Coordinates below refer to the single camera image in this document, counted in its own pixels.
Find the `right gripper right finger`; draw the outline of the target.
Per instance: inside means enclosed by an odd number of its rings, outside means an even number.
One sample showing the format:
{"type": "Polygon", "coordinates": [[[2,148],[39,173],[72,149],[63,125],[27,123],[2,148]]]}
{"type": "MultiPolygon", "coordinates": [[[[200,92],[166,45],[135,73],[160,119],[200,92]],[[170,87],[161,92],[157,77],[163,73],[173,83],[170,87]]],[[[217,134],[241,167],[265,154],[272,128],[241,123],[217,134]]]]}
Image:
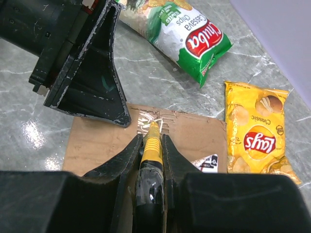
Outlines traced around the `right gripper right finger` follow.
{"type": "Polygon", "coordinates": [[[199,179],[202,173],[176,148],[169,135],[162,136],[165,173],[166,211],[168,233],[198,233],[199,211],[195,199],[202,191],[199,179]]]}

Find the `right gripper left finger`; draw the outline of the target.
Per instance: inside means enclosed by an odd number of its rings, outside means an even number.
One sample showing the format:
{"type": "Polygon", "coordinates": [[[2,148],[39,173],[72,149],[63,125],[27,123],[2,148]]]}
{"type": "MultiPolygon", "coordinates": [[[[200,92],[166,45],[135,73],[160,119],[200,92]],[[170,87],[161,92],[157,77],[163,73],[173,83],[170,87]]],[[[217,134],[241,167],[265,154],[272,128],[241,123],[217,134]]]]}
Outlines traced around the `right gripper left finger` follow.
{"type": "Polygon", "coordinates": [[[132,231],[134,184],[143,137],[136,135],[116,156],[87,172],[87,209],[90,233],[132,231]]]}

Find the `brown cardboard box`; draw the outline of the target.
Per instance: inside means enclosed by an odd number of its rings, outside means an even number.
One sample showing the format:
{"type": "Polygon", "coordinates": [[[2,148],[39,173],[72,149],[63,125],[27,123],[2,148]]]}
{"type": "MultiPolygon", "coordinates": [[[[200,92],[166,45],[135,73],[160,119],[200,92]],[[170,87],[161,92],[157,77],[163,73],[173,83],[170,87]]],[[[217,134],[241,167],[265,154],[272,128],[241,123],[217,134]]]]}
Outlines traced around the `brown cardboard box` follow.
{"type": "MultiPolygon", "coordinates": [[[[120,153],[139,133],[146,134],[148,122],[162,121],[162,134],[172,139],[177,150],[192,164],[217,157],[215,168],[210,173],[226,173],[227,141],[223,121],[158,109],[150,106],[129,104],[131,124],[120,127],[99,120],[75,117],[71,128],[63,170],[84,175],[120,153]]],[[[164,188],[166,211],[166,190],[164,188]]]]}

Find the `yellow utility knife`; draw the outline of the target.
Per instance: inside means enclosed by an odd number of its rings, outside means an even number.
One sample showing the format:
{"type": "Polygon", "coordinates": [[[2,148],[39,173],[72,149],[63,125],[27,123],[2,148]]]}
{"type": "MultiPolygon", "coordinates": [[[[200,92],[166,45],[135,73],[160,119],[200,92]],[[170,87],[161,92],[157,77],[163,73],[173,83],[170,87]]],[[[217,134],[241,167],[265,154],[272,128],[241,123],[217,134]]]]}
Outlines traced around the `yellow utility knife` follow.
{"type": "Polygon", "coordinates": [[[160,128],[152,122],[144,138],[144,149],[135,186],[136,233],[163,232],[164,174],[160,128]]]}

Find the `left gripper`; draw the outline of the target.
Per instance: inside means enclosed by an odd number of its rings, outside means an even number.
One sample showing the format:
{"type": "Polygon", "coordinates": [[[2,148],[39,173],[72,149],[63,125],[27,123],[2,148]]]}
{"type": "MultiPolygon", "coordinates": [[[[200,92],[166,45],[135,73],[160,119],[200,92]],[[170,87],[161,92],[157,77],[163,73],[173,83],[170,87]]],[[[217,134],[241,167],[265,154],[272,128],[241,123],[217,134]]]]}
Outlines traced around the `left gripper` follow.
{"type": "Polygon", "coordinates": [[[121,6],[114,0],[2,0],[0,37],[38,57],[29,77],[44,105],[128,127],[113,57],[121,6]]]}

